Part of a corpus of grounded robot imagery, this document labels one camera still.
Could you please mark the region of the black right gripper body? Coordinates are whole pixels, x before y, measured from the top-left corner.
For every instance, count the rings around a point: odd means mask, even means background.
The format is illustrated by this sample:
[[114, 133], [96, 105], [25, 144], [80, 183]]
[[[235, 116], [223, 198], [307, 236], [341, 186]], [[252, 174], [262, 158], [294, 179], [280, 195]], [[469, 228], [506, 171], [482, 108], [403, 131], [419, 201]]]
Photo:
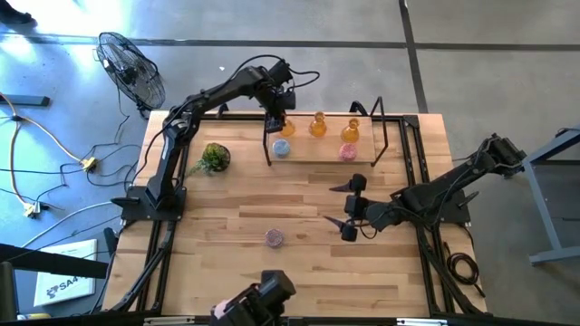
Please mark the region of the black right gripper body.
[[347, 225], [377, 225], [381, 219], [378, 201], [349, 195], [346, 197], [344, 212], [348, 215]]

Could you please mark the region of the black floor fan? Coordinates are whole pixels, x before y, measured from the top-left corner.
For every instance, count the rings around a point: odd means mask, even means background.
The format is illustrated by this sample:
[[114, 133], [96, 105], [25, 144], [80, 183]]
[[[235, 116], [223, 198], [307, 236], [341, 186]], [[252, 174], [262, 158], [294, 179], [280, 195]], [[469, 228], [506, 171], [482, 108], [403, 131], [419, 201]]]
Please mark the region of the black floor fan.
[[115, 32], [98, 36], [96, 54], [101, 66], [147, 120], [166, 100], [158, 65], [128, 38]]

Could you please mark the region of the wooden shelf with black frame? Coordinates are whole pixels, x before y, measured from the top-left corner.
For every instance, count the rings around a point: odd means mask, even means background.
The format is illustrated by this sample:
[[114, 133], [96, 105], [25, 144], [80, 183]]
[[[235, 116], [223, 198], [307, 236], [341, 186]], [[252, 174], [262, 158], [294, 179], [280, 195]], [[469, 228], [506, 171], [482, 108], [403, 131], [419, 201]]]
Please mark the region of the wooden shelf with black frame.
[[[288, 138], [280, 135], [280, 131], [264, 136], [264, 150], [270, 161], [294, 163], [353, 163], [375, 166], [389, 147], [386, 130], [387, 117], [384, 112], [382, 97], [378, 97], [371, 110], [354, 101], [351, 109], [345, 113], [324, 113], [327, 131], [321, 138], [314, 137], [309, 132], [309, 125], [314, 119], [314, 113], [292, 114], [287, 116], [295, 125], [295, 133]], [[357, 148], [354, 161], [341, 161], [338, 157], [339, 148], [346, 142], [341, 138], [342, 130], [349, 119], [356, 118], [360, 122], [358, 128], [360, 138], [353, 143]], [[272, 144], [277, 139], [286, 139], [291, 150], [286, 158], [277, 158], [272, 150]]]

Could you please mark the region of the black aluminium rig frame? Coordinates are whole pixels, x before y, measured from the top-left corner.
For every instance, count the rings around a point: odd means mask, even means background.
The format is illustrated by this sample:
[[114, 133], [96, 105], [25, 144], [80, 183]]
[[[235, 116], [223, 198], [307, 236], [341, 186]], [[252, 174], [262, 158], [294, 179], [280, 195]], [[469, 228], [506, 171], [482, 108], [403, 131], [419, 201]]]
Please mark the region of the black aluminium rig frame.
[[[264, 270], [282, 270], [295, 284], [297, 293], [286, 305], [291, 316], [425, 317], [457, 310], [440, 278], [427, 270], [412, 225], [379, 234], [365, 230], [347, 243], [324, 218], [343, 216], [345, 196], [329, 188], [355, 173], [367, 177], [368, 198], [385, 201], [450, 170], [439, 114], [393, 114], [386, 130], [389, 147], [375, 166], [272, 162], [260, 113], [205, 118], [190, 159], [216, 142], [231, 151], [232, 162], [214, 177], [185, 180], [188, 201], [176, 227], [162, 312], [204, 315], [257, 282]], [[278, 248], [265, 244], [273, 228], [285, 236]]]

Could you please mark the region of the white printed sign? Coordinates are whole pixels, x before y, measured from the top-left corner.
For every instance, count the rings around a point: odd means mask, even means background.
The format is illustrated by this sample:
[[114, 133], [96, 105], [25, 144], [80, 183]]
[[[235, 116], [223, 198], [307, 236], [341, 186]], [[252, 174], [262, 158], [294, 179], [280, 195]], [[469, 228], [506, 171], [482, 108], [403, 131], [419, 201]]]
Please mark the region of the white printed sign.
[[[45, 247], [42, 252], [63, 254], [95, 261], [97, 239]], [[36, 278], [34, 307], [81, 298], [94, 294], [95, 279], [81, 276], [39, 272]]]

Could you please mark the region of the black handheld device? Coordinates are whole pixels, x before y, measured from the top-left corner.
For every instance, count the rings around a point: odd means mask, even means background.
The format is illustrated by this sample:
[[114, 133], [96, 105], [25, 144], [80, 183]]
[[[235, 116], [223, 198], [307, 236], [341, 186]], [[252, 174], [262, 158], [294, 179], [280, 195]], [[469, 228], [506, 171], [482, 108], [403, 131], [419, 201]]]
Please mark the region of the black handheld device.
[[264, 270], [260, 283], [251, 283], [228, 300], [225, 314], [209, 326], [283, 326], [285, 302], [296, 294], [293, 282], [282, 270]]

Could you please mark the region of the succulent plant in dark pot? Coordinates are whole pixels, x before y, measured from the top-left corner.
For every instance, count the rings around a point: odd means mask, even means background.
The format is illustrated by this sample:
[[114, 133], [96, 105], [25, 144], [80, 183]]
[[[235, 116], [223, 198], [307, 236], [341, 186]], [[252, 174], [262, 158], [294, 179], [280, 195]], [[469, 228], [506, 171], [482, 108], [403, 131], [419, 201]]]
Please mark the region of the succulent plant in dark pot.
[[212, 176], [218, 172], [224, 172], [230, 164], [231, 154], [225, 146], [212, 142], [206, 145], [200, 159], [187, 172], [186, 176], [191, 177], [196, 173], [203, 173]]

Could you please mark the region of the brown patterned candle tin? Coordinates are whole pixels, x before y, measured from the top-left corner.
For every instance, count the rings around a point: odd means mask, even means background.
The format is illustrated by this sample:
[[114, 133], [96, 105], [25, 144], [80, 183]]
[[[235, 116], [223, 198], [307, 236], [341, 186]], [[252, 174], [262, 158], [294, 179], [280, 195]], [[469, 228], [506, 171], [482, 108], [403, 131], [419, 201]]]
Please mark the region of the brown patterned candle tin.
[[284, 233], [279, 229], [269, 229], [265, 233], [265, 244], [270, 248], [278, 248], [283, 245], [285, 240]]

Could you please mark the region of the gold chess piece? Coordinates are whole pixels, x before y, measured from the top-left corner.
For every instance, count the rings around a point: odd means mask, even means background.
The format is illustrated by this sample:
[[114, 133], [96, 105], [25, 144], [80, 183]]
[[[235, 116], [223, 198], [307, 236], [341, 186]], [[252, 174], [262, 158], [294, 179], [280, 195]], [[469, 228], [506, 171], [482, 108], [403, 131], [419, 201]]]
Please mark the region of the gold chess piece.
[[349, 119], [347, 126], [341, 132], [341, 138], [346, 143], [356, 143], [360, 138], [360, 122], [356, 118]]
[[325, 115], [322, 111], [314, 114], [314, 119], [309, 125], [309, 132], [312, 136], [321, 138], [325, 135], [327, 127], [325, 124]]

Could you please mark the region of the grey metal bench frame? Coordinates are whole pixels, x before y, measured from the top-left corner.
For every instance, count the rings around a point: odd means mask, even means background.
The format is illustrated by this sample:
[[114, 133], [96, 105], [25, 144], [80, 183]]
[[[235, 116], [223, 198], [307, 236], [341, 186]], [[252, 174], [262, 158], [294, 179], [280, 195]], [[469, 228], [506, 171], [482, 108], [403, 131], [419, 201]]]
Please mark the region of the grey metal bench frame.
[[523, 161], [551, 245], [549, 250], [529, 256], [533, 265], [580, 258], [580, 245], [562, 245], [554, 225], [556, 219], [580, 222], [580, 159], [555, 158], [574, 145], [580, 145], [580, 124], [560, 129], [552, 140]]

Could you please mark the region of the black floor bar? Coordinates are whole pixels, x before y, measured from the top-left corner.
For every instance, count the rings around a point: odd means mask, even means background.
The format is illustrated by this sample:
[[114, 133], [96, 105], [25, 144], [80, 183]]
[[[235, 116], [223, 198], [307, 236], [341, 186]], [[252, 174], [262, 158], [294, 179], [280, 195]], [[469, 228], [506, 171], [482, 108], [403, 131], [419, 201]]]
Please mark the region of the black floor bar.
[[46, 96], [32, 95], [0, 95], [0, 104], [8, 104], [9, 100], [14, 106], [48, 107], [51, 99]]

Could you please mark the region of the black stand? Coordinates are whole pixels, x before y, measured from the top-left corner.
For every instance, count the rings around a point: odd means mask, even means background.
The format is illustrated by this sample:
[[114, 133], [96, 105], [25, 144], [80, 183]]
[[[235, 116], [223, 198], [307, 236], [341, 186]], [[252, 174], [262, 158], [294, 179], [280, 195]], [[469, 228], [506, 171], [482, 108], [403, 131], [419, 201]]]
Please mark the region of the black stand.
[[16, 320], [14, 269], [104, 279], [108, 267], [99, 261], [0, 244], [0, 322]]

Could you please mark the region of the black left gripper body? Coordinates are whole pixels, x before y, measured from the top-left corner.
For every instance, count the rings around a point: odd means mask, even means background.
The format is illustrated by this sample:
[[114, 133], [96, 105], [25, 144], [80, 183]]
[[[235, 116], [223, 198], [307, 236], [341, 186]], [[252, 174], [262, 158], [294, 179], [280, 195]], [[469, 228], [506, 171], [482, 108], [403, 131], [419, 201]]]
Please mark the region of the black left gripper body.
[[278, 88], [267, 88], [265, 90], [265, 110], [272, 117], [281, 117], [283, 109], [281, 108], [284, 91]]

